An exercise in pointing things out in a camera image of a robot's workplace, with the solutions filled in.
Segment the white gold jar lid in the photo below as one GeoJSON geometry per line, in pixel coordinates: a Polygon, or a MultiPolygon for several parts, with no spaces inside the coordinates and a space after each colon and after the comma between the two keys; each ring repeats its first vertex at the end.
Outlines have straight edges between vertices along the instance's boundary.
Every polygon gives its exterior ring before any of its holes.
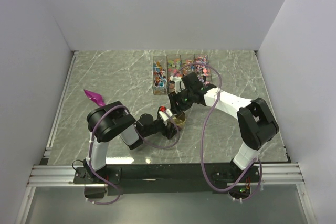
{"type": "Polygon", "coordinates": [[[180,114],[176,114],[173,116],[173,120],[176,123],[176,121],[180,119],[180,120],[186,120],[186,115],[184,112],[181,112],[180,114]]]}

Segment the clear plastic jar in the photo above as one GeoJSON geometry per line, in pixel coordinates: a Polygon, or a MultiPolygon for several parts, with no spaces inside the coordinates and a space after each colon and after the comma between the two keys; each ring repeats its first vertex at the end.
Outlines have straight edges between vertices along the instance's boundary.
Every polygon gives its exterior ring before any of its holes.
{"type": "Polygon", "coordinates": [[[185,124],[186,124],[186,120],[180,120],[180,119],[178,119],[178,120],[176,121],[176,125],[177,125],[179,128],[181,128],[181,129],[184,128],[185,124]]]}

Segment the clear compartment candy box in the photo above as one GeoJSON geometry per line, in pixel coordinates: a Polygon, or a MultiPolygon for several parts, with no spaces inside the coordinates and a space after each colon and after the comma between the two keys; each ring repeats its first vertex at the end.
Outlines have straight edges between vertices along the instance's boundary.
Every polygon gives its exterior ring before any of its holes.
{"type": "Polygon", "coordinates": [[[167,56],[154,56],[153,69],[153,94],[168,94],[175,90],[175,84],[170,77],[176,75],[183,77],[191,72],[196,73],[203,84],[212,83],[211,69],[203,66],[209,65],[207,54],[175,54],[167,56]]]}

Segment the magenta plastic scoop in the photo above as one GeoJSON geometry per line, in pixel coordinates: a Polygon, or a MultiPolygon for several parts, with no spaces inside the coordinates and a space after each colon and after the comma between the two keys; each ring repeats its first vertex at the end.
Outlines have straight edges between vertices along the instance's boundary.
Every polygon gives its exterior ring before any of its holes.
{"type": "Polygon", "coordinates": [[[93,91],[89,91],[87,89],[83,90],[86,97],[91,100],[92,102],[94,102],[97,106],[105,106],[106,104],[104,103],[103,97],[101,94],[95,93],[93,91]]]}

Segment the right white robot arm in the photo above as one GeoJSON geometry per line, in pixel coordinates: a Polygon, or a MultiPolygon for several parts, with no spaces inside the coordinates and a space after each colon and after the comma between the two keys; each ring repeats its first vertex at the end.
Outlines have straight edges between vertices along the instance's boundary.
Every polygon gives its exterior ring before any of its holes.
{"type": "Polygon", "coordinates": [[[258,157],[263,146],[279,132],[279,126],[262,98],[254,100],[241,98],[223,91],[214,84],[203,84],[196,73],[183,77],[170,77],[174,91],[169,93],[170,110],[179,115],[194,103],[214,107],[238,121],[243,143],[233,158],[230,175],[241,182],[248,175],[249,163],[258,157]]]}

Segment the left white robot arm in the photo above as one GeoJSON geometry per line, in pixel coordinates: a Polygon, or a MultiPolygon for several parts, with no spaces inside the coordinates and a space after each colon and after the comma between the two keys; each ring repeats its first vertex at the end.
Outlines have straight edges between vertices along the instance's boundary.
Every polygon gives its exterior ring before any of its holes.
{"type": "Polygon", "coordinates": [[[86,176],[91,182],[104,179],[109,142],[120,136],[125,145],[133,150],[143,144],[144,138],[161,133],[167,139],[174,137],[180,128],[172,122],[175,115],[164,106],[158,108],[157,119],[143,114],[136,120],[119,101],[100,106],[87,116],[90,136],[89,153],[84,160],[86,176]]]}

